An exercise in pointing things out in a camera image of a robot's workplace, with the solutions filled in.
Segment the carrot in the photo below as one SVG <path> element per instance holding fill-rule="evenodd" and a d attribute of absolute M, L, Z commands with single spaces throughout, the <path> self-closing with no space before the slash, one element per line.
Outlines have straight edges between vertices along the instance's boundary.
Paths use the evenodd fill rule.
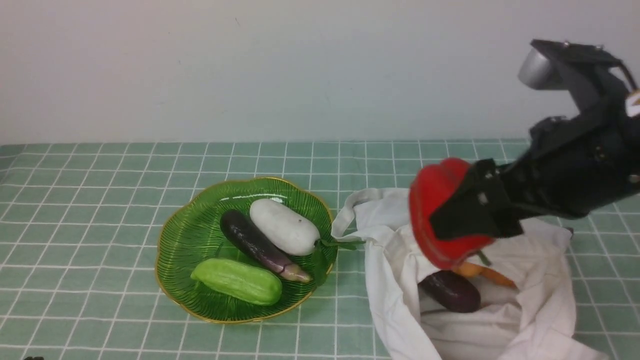
<path fill-rule="evenodd" d="M 456 274 L 462 275 L 464 277 L 474 277 L 474 276 L 478 276 L 483 271 L 483 269 L 484 268 L 482 266 L 480 266 L 480 265 L 467 263 L 465 261 L 460 266 L 457 266 L 456 268 L 453 268 L 452 270 Z"/>
<path fill-rule="evenodd" d="M 493 269 L 483 268 L 480 275 L 491 280 L 494 284 L 507 286 L 508 288 L 516 288 L 516 284 L 513 281 Z"/>

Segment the white wall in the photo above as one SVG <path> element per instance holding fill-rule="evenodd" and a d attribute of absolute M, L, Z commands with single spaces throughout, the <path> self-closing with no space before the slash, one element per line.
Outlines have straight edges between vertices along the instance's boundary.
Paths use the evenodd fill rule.
<path fill-rule="evenodd" d="M 0 143 L 522 136 L 532 38 L 640 77 L 638 0 L 3 0 Z"/>

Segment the robotic arm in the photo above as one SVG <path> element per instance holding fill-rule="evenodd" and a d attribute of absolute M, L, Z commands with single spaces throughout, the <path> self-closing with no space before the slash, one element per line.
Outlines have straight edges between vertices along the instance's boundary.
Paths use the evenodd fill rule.
<path fill-rule="evenodd" d="M 568 90 L 580 113 L 538 122 L 529 130 L 531 146 L 512 163 L 471 164 L 429 218 L 437 241 L 516 236 L 525 218 L 582 218 L 640 192 L 640 92 L 623 62 L 597 46 L 531 45 L 520 81 L 535 90 Z"/>

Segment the gold rim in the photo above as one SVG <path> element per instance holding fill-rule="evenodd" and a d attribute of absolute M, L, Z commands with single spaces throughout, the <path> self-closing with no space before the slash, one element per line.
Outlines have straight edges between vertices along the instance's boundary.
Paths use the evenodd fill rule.
<path fill-rule="evenodd" d="M 282 315 L 284 313 L 288 313 L 289 311 L 295 309 L 297 306 L 299 306 L 300 304 L 302 304 L 305 300 L 307 300 L 311 294 L 314 293 L 314 291 L 316 289 L 311 290 L 307 295 L 305 295 L 305 297 L 303 297 L 300 301 L 298 301 L 297 303 L 289 306 L 288 308 L 282 310 L 279 313 L 275 313 L 269 316 L 263 316 L 260 318 L 252 318 L 249 320 L 236 320 L 236 321 L 224 321 L 224 320 L 213 320 L 210 318 L 206 318 L 204 316 L 198 315 L 196 313 L 194 313 L 193 311 L 191 311 L 190 309 L 188 309 L 184 304 L 180 303 L 178 300 L 176 300 L 173 296 L 171 296 L 167 290 L 164 288 L 164 286 L 162 285 L 162 282 L 160 281 L 160 278 L 158 277 L 158 261 L 160 260 L 160 240 L 162 239 L 162 234 L 164 233 L 164 227 L 167 225 L 167 223 L 169 222 L 169 219 L 173 218 L 177 213 L 179 213 L 180 211 L 188 208 L 190 205 L 192 205 L 196 200 L 198 200 L 198 198 L 206 191 L 209 191 L 217 186 L 220 186 L 222 184 L 227 184 L 227 183 L 249 183 L 251 181 L 255 181 L 255 180 L 260 180 L 260 179 L 272 179 L 272 180 L 278 180 L 278 181 L 282 181 L 283 183 L 289 184 L 291 186 L 293 186 L 296 190 L 303 192 L 303 193 L 307 193 L 313 197 L 315 197 L 323 206 L 324 209 L 326 210 L 327 214 L 329 214 L 329 219 L 331 220 L 331 223 L 333 223 L 333 214 L 331 214 L 331 209 L 329 208 L 329 206 L 327 206 L 326 202 L 318 197 L 316 194 L 304 190 L 302 188 L 300 188 L 298 185 L 282 179 L 280 177 L 272 177 L 272 176 L 262 176 L 262 177 L 254 177 L 253 179 L 247 179 L 247 180 L 225 180 L 222 181 L 220 183 L 216 183 L 213 184 L 211 186 L 209 186 L 208 188 L 205 188 L 204 190 L 202 190 L 196 197 L 194 197 L 191 201 L 189 201 L 189 203 L 187 203 L 185 206 L 181 207 L 180 209 L 176 210 L 175 212 L 173 212 L 173 214 L 167 219 L 167 221 L 164 222 L 164 224 L 162 225 L 162 229 L 160 230 L 160 236 L 158 237 L 158 244 L 156 245 L 156 250 L 157 250 L 157 254 L 156 254 L 156 263 L 155 263 L 155 267 L 154 267 L 154 273 L 156 274 L 156 282 L 158 283 L 158 286 L 160 286 L 160 290 L 162 290 L 162 292 L 174 303 L 178 304 L 181 308 L 183 308 L 183 310 L 185 310 L 187 313 L 189 313 L 189 315 L 200 319 L 202 321 L 205 322 L 209 322 L 209 323 L 221 323 L 221 324 L 228 324 L 228 323 L 248 323 L 248 322 L 259 322 L 259 321 L 263 321 L 263 320 L 267 320 L 270 318 L 274 318 L 276 316 Z M 331 264 L 329 264 L 329 269 L 327 269 L 326 273 L 327 275 L 331 272 L 331 270 L 333 269 L 333 264 L 334 262 L 332 262 Z"/>

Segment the green tiled tablecloth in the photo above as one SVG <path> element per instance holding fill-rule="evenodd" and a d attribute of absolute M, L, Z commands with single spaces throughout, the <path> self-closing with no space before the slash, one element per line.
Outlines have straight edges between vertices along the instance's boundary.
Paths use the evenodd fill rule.
<path fill-rule="evenodd" d="M 164 221 L 226 179 L 284 177 L 334 210 L 353 190 L 408 187 L 447 156 L 510 161 L 524 140 L 316 143 L 80 143 L 0 147 L 0 359 L 388 359 L 373 329 L 362 251 L 340 251 L 328 282 L 264 323 L 213 325 L 154 279 Z M 576 338 L 612 359 L 640 343 L 640 197 L 555 224 L 567 256 Z"/>

